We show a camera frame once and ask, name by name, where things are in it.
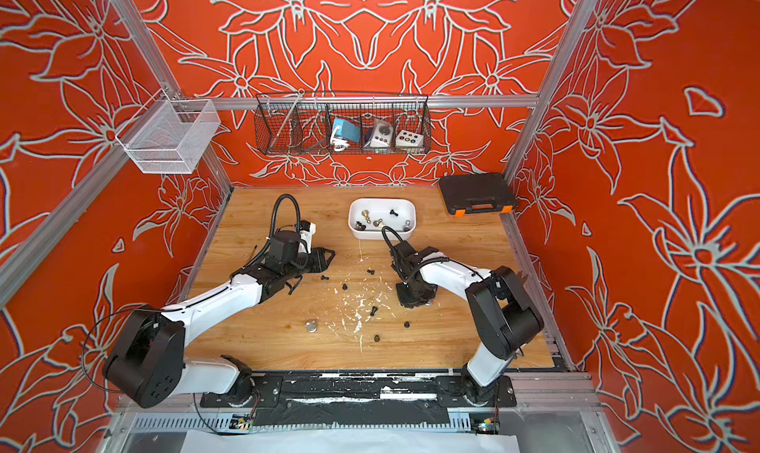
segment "black mounting plate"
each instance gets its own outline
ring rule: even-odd
[[[464,398],[461,391],[459,375],[440,375],[435,378],[435,386],[438,387],[438,403],[441,407],[472,407],[472,404]],[[499,407],[516,407],[515,390],[512,388],[512,380],[502,375],[499,381]],[[493,399],[489,400],[484,407],[493,407]]]
[[[276,375],[254,375],[252,377],[255,388],[258,390],[259,407],[276,407],[280,402],[280,392],[282,391],[283,378]],[[256,403],[256,397],[253,397],[241,408],[253,408]],[[219,394],[203,394],[201,399],[201,407],[203,408],[227,408],[233,407],[223,400]]]

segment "black cable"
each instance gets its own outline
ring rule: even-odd
[[[392,229],[392,228],[390,228],[389,226],[384,226],[384,227],[381,229],[381,231],[380,231],[380,232],[382,233],[382,238],[385,240],[385,244],[386,244],[386,245],[388,245],[388,248],[389,248],[389,249],[391,249],[391,253],[392,253],[392,256],[393,256],[393,258],[394,258],[394,261],[398,262],[398,261],[399,261],[399,260],[402,258],[402,255],[401,255],[401,253],[398,251],[398,249],[397,249],[397,248],[396,248],[396,247],[395,247],[393,244],[391,244],[391,240],[389,240],[389,239],[388,239],[388,234],[386,234],[386,231],[387,231],[387,232],[390,232],[390,233],[392,233],[393,235],[395,235],[395,236],[396,236],[396,238],[398,239],[398,241],[399,241],[399,242],[403,242],[403,241],[404,241],[404,239],[402,239],[402,238],[401,238],[401,236],[398,234],[398,232],[396,232],[395,230],[393,230],[393,229]],[[483,278],[483,276],[482,276],[481,274],[479,274],[479,273],[478,273],[477,271],[475,271],[473,268],[471,268],[471,267],[469,267],[469,266],[465,265],[464,263],[462,263],[462,262],[460,262],[460,261],[452,260],[452,259],[451,259],[451,258],[449,258],[449,257],[436,257],[436,258],[428,258],[427,260],[424,260],[422,263],[420,263],[419,265],[417,265],[417,266],[416,266],[416,267],[415,267],[415,268],[414,268],[414,269],[413,269],[413,270],[412,270],[412,271],[411,271],[411,272],[410,272],[410,273],[409,273],[409,274],[406,276],[406,278],[404,278],[404,276],[402,276],[400,273],[398,274],[398,276],[401,278],[401,281],[403,281],[404,283],[406,283],[406,282],[407,282],[407,281],[408,281],[408,280],[409,280],[411,277],[413,277],[413,276],[414,276],[414,275],[415,275],[415,274],[416,274],[418,271],[420,271],[420,269],[422,269],[422,268],[423,268],[425,265],[430,265],[431,263],[438,263],[438,262],[444,262],[444,261],[451,261],[451,262],[453,262],[453,263],[455,263],[455,264],[457,264],[457,265],[461,265],[461,266],[463,266],[463,267],[467,268],[469,271],[473,272],[473,273],[474,273],[475,275],[477,275],[477,276],[478,276],[478,277],[479,277],[481,280],[483,280],[483,281],[485,281],[485,280],[486,280],[485,278]]]
[[[85,359],[84,359],[85,353],[84,353],[84,351],[87,349],[87,343],[90,342],[90,338],[92,337],[93,331],[95,331],[95,327],[97,327],[97,325],[100,325],[100,323],[106,321],[108,318],[112,318],[112,317],[114,317],[116,315],[119,315],[121,313],[133,312],[133,311],[144,311],[144,312],[152,312],[152,313],[173,313],[173,312],[177,312],[177,311],[183,311],[183,310],[185,310],[187,308],[191,308],[192,306],[195,306],[195,305],[197,305],[199,303],[203,303],[207,299],[213,298],[214,296],[216,296],[216,295],[218,295],[220,293],[224,293],[229,288],[230,287],[224,287],[223,289],[220,289],[216,293],[214,293],[214,294],[212,294],[210,296],[206,296],[204,299],[200,299],[200,300],[196,301],[195,303],[191,303],[191,304],[189,304],[187,306],[183,306],[182,308],[175,308],[175,309],[127,308],[127,309],[120,309],[119,311],[113,312],[110,315],[103,316],[99,320],[95,321],[95,324],[90,328],[90,331],[87,332],[87,336],[84,338],[84,343],[82,343],[81,368],[82,368],[82,373],[84,373],[84,377],[87,378],[88,381],[90,381],[90,384],[92,384],[93,387],[97,387],[97,388],[99,388],[102,391],[111,392],[112,394],[123,394],[124,393],[122,391],[117,391],[117,390],[114,390],[112,388],[103,387],[102,385],[95,383],[95,381],[93,380],[93,378],[90,377],[89,372],[87,372],[87,368],[85,367]]]
[[[195,413],[198,414],[198,418],[201,419],[201,421],[203,422],[203,424],[206,426],[207,429],[210,429],[212,432],[214,432],[215,435],[223,436],[223,434],[220,433],[219,430],[211,428],[211,425],[209,425],[206,419],[204,419],[203,416],[201,415],[201,410],[198,410],[198,402],[195,401],[195,393],[193,393],[192,395],[192,406],[195,407]]]
[[[106,321],[108,318],[112,318],[113,316],[119,315],[121,313],[133,312],[133,311],[162,312],[160,309],[147,309],[147,308],[120,309],[117,312],[111,313],[110,315],[104,316],[104,317],[100,318],[99,320],[95,321],[95,324],[90,328],[90,331],[87,332],[87,336],[84,338],[84,343],[82,343],[82,354],[81,354],[82,373],[84,373],[84,377],[86,377],[87,380],[90,381],[90,384],[92,384],[93,386],[99,388],[102,391],[112,392],[114,394],[121,394],[121,393],[123,393],[122,391],[116,391],[116,390],[113,390],[111,388],[103,387],[100,384],[96,384],[95,381],[93,380],[93,378],[90,377],[90,374],[87,372],[87,368],[84,366],[84,364],[85,364],[85,359],[84,359],[85,353],[84,353],[84,351],[87,349],[87,343],[90,342],[90,338],[92,337],[93,331],[95,331],[95,328],[97,327],[97,325],[100,325],[100,323]],[[180,311],[180,309],[172,309],[172,310],[169,310],[168,312],[174,312],[174,311]]]
[[[293,202],[293,206],[296,209],[296,223],[294,227],[296,228],[296,232],[299,232],[299,226],[301,225],[301,209],[298,207],[298,202],[296,201],[296,198],[294,198],[290,194],[281,194],[279,198],[277,198],[277,201],[274,202],[274,207],[272,208],[272,222],[269,226],[269,237],[267,237],[267,242],[264,244],[263,247],[261,247],[261,250],[251,258],[248,263],[242,266],[239,270],[236,270],[233,272],[233,274],[230,276],[230,279],[232,280],[232,277],[234,277],[236,274],[240,273],[241,270],[244,268],[248,268],[251,265],[257,263],[259,260],[261,260],[261,257],[264,256],[264,254],[267,253],[267,250],[269,249],[269,246],[271,245],[270,239],[274,237],[274,234],[277,232],[277,211],[280,210],[280,204],[285,199],[290,199],[291,202]]]

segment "wooden tabletop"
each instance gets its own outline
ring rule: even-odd
[[[233,315],[198,337],[186,355],[229,354],[253,369],[459,368],[470,359],[479,338],[467,302],[439,289],[432,306],[404,308],[385,242],[360,241],[347,225],[349,206],[358,198],[404,198],[416,206],[417,228],[409,240],[415,249],[433,246],[470,266],[517,271],[498,215],[455,219],[434,187],[236,189],[190,296],[224,283],[264,244],[272,206],[284,192],[295,196],[303,220],[317,224],[313,246],[337,252],[323,273],[330,279],[305,275],[293,295],[280,291]],[[283,201],[277,226],[294,220],[293,206]],[[373,306],[378,310],[370,316]],[[313,334],[304,327],[310,319],[318,325]],[[554,365],[541,334],[524,353],[511,366]]]

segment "wire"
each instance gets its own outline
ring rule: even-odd
[[[127,309],[120,309],[117,312],[111,313],[110,315],[104,316],[104,317],[100,318],[99,320],[95,321],[95,324],[90,328],[90,331],[87,332],[87,336],[84,338],[84,343],[82,343],[82,354],[81,354],[82,373],[84,373],[84,377],[86,377],[87,380],[90,381],[90,384],[92,384],[93,386],[99,388],[102,391],[111,392],[111,393],[114,393],[114,394],[122,394],[123,393],[122,391],[113,390],[112,388],[103,387],[102,385],[95,383],[95,381],[93,380],[93,378],[90,377],[90,374],[87,372],[87,368],[85,367],[85,359],[84,359],[85,353],[84,353],[84,351],[87,349],[87,344],[90,342],[90,338],[92,337],[93,331],[95,331],[95,328],[97,327],[97,325],[100,325],[100,323],[106,321],[108,318],[112,318],[113,316],[119,315],[121,313],[133,312],[133,311],[163,312],[160,309],[148,309],[148,308],[127,308]],[[179,309],[167,310],[167,312],[174,312],[174,311],[179,311]]]
[[[258,392],[258,389],[253,389],[253,393],[256,394],[256,403],[253,404],[253,408],[251,409],[251,413],[248,414],[249,419],[251,420],[251,424],[253,424],[253,412],[256,411],[256,407],[258,407],[258,402],[261,401],[261,394]]]
[[[106,321],[108,318],[112,318],[112,317],[114,317],[116,315],[120,315],[122,313],[127,313],[127,312],[133,312],[133,311],[143,311],[143,312],[151,312],[151,313],[173,313],[173,312],[177,312],[177,311],[184,311],[185,309],[191,308],[191,307],[193,307],[193,306],[195,306],[195,305],[197,305],[199,303],[203,303],[207,299],[211,299],[211,298],[213,298],[214,296],[216,296],[216,295],[218,295],[220,293],[224,293],[229,288],[230,288],[229,286],[226,286],[223,289],[220,289],[219,291],[217,291],[216,293],[213,293],[210,296],[206,296],[204,299],[199,299],[195,303],[190,303],[189,305],[182,306],[181,308],[175,308],[175,309],[127,308],[127,309],[120,309],[119,311],[113,312],[110,315],[103,316],[99,320],[95,321],[95,324],[90,328],[90,331],[87,332],[87,336],[84,338],[84,343],[82,343],[82,353],[81,353],[81,356],[80,356],[81,357],[81,364],[80,364],[80,366],[82,368],[82,373],[84,374],[84,377],[87,378],[88,381],[90,381],[90,384],[92,384],[93,387],[97,387],[97,388],[99,388],[102,391],[111,392],[112,394],[123,394],[124,393],[123,391],[117,391],[117,390],[114,390],[112,388],[103,387],[102,385],[97,384],[93,380],[93,378],[90,377],[90,374],[89,374],[89,372],[87,372],[87,368],[85,367],[85,358],[84,358],[85,357],[85,352],[84,351],[87,349],[87,344],[90,342],[90,338],[93,335],[93,331],[95,331],[95,328],[97,327],[97,325],[100,325],[100,323]]]
[[[401,238],[401,236],[398,234],[398,232],[396,232],[395,230],[393,230],[389,226],[384,226],[381,229],[382,238],[385,240],[385,244],[388,245],[388,248],[391,249],[391,256],[394,258],[394,261],[398,262],[401,258],[404,258],[404,256],[398,251],[398,248],[391,243],[391,240],[388,239],[388,234],[386,232],[390,232],[394,236],[396,236],[396,239],[398,239],[399,242],[403,242],[404,239]],[[398,273],[398,270],[396,270],[396,273],[398,273],[398,276],[401,278],[401,281],[403,281],[404,283],[406,283],[418,271],[420,271],[424,266],[430,265],[432,263],[443,263],[445,261],[451,261],[451,262],[453,262],[453,263],[455,263],[457,265],[461,265],[461,266],[467,268],[469,271],[473,272],[473,274],[477,275],[482,281],[486,280],[474,268],[469,267],[469,266],[465,265],[464,263],[462,263],[460,261],[452,260],[449,257],[436,257],[436,258],[428,258],[427,260],[423,260],[423,262],[420,263],[419,265],[417,265],[415,268],[413,268],[413,270],[406,277],[404,277],[401,273]]]
[[[203,422],[203,424],[206,426],[207,429],[210,429],[212,432],[214,432],[214,434],[218,436],[223,436],[223,433],[219,432],[219,430],[215,428],[212,428],[211,425],[208,424],[206,419],[204,419],[203,416],[201,415],[201,410],[198,410],[198,402],[195,401],[195,393],[193,393],[192,395],[192,406],[195,407],[195,413],[198,414],[198,418],[201,419],[201,421]]]

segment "orange wallpaper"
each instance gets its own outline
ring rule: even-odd
[[[624,451],[757,451],[760,0],[600,0],[515,183]]]
[[[0,263],[101,160],[157,85],[107,0],[0,0]],[[0,311],[0,451],[93,451],[116,396],[80,364],[93,323],[179,295],[221,192],[127,163]],[[86,345],[99,369],[123,318]]]
[[[537,92],[577,0],[134,1],[186,95],[253,97]],[[501,171],[526,116],[435,112],[431,153],[367,160],[264,156],[252,115],[234,111],[214,147],[237,185],[431,184],[444,173]]]
[[[119,395],[84,378],[87,332],[119,309],[176,298],[221,199],[203,161],[193,175],[124,166],[1,311],[0,451],[97,448]],[[100,385],[125,320],[101,323],[86,345]]]
[[[107,0],[0,0],[0,264],[158,86]]]

